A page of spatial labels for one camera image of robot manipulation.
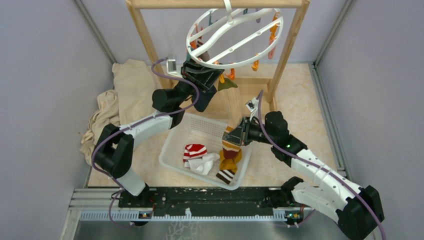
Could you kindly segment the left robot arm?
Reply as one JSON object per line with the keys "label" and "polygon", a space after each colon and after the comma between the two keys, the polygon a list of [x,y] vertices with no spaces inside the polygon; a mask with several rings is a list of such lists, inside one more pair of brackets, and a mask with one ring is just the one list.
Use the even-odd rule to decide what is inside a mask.
{"label": "left robot arm", "polygon": [[121,126],[106,125],[91,155],[92,167],[112,178],[138,207],[149,203],[150,193],[148,185],[132,169],[134,149],[148,138],[179,125],[188,109],[182,108],[182,103],[191,100],[189,108],[204,112],[217,93],[215,82],[224,70],[186,60],[180,73],[173,88],[153,91],[152,114]]}

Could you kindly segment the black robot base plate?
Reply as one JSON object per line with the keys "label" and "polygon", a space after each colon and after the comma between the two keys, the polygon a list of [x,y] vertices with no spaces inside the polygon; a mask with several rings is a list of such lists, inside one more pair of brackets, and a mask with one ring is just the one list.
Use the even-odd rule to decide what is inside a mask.
{"label": "black robot base plate", "polygon": [[139,196],[126,190],[118,198],[120,208],[147,208],[154,217],[242,218],[274,217],[301,221],[309,208],[289,198],[281,187],[148,187]]}

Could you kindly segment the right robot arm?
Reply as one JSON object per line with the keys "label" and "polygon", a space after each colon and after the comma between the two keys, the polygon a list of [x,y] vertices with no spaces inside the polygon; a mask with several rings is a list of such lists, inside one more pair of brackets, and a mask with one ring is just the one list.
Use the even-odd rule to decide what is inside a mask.
{"label": "right robot arm", "polygon": [[321,161],[305,143],[292,135],[280,111],[271,111],[264,120],[244,117],[237,127],[228,127],[222,137],[230,147],[251,142],[271,145],[271,152],[281,162],[315,183],[307,184],[292,177],[281,186],[281,199],[287,206],[297,203],[312,207],[332,219],[351,240],[364,240],[378,228],[387,239],[379,192],[371,185],[362,187]]}

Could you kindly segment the mustard yellow sock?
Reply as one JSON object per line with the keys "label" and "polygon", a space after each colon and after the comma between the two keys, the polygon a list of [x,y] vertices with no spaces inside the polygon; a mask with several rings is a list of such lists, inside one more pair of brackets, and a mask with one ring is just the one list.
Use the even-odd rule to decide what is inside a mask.
{"label": "mustard yellow sock", "polygon": [[239,149],[238,151],[222,149],[219,152],[219,169],[221,171],[227,170],[232,174],[235,174],[238,170],[237,164],[242,159],[242,155],[243,154],[241,149]]}

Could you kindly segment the dark blue sock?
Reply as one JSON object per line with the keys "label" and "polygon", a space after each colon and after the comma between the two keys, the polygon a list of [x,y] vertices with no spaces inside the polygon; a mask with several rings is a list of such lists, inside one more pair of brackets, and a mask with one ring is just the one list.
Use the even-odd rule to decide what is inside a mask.
{"label": "dark blue sock", "polygon": [[214,95],[217,93],[217,89],[213,86],[208,91],[200,91],[197,102],[194,104],[194,108],[198,112],[204,112]]}

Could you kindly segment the beige striped ribbed sock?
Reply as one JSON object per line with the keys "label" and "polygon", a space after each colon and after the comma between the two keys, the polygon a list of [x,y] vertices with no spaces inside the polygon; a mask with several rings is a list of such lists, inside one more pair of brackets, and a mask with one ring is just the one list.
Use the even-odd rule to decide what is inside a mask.
{"label": "beige striped ribbed sock", "polygon": [[222,136],[222,159],[233,160],[241,148],[226,140],[225,137],[240,124],[243,118],[240,89],[235,82],[225,77],[223,83],[218,83],[218,93],[228,115],[228,125]]}

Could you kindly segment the red white striped sock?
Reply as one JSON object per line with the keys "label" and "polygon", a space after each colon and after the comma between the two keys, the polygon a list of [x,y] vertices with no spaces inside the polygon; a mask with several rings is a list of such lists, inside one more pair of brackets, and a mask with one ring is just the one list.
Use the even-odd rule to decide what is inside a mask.
{"label": "red white striped sock", "polygon": [[201,158],[208,153],[207,148],[203,144],[193,143],[187,144],[184,147],[183,162],[187,162],[190,159]]}

